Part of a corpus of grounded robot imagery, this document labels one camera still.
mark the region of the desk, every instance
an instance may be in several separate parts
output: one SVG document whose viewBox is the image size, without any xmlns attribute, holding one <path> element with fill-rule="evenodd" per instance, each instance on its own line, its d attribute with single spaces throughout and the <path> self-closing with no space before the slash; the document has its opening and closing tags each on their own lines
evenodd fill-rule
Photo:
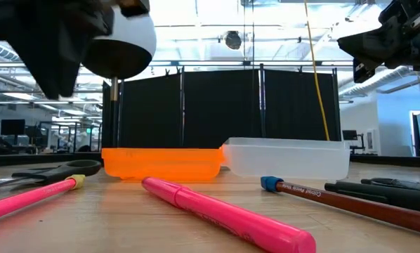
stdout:
<svg viewBox="0 0 420 253">
<path fill-rule="evenodd" d="M 0 168 L 0 176 L 16 169 Z M 348 181 L 391 176 L 420 180 L 420 169 L 351 164 Z M 323 189 L 324 181 L 290 180 Z M 317 252 L 420 252 L 420 233 L 286 194 L 261 190 L 258 178 L 223 170 L 213 183 L 186 184 L 259 214 L 303 228 Z M 9 188 L 0 188 L 0 198 Z M 262 252 L 229 232 L 104 171 L 80 190 L 0 219 L 0 252 Z"/>
</svg>

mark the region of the brown pencil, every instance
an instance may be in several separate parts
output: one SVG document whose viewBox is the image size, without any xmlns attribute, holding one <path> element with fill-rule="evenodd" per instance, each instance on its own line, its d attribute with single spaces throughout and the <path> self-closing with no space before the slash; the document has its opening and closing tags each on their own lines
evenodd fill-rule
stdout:
<svg viewBox="0 0 420 253">
<path fill-rule="evenodd" d="M 420 212 L 418 211 L 286 183 L 274 176 L 262 177 L 261 186 L 267 191 L 289 193 L 420 232 Z"/>
</svg>

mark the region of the pink highlighter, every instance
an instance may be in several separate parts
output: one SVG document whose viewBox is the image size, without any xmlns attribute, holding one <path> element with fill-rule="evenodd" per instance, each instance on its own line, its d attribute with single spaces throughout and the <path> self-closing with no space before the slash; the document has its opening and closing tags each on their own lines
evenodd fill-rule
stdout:
<svg viewBox="0 0 420 253">
<path fill-rule="evenodd" d="M 316 252 L 315 239 L 307 231 L 196 193 L 177 183 L 147 177 L 142 185 L 175 207 L 222 226 L 268 252 Z"/>
</svg>

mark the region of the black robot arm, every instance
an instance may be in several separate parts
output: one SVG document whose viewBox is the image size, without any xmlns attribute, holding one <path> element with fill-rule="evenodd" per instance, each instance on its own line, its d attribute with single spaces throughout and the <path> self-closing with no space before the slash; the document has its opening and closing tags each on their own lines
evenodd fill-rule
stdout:
<svg viewBox="0 0 420 253">
<path fill-rule="evenodd" d="M 420 70 L 420 0 L 393 0 L 381 12 L 379 29 L 340 38 L 339 47 L 354 57 L 354 81 L 368 80 L 384 64 Z"/>
<path fill-rule="evenodd" d="M 70 97 L 87 46 L 112 33 L 116 4 L 126 17 L 149 12 L 148 0 L 0 0 L 0 40 L 13 47 L 47 98 Z"/>
</svg>

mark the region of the orange tray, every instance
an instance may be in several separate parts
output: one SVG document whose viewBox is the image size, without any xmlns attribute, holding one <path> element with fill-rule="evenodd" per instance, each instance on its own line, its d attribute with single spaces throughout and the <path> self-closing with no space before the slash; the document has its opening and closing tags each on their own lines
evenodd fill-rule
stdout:
<svg viewBox="0 0 420 253">
<path fill-rule="evenodd" d="M 210 180 L 218 175 L 224 160 L 221 148 L 103 148 L 102 157 L 110 176 L 172 181 Z"/>
</svg>

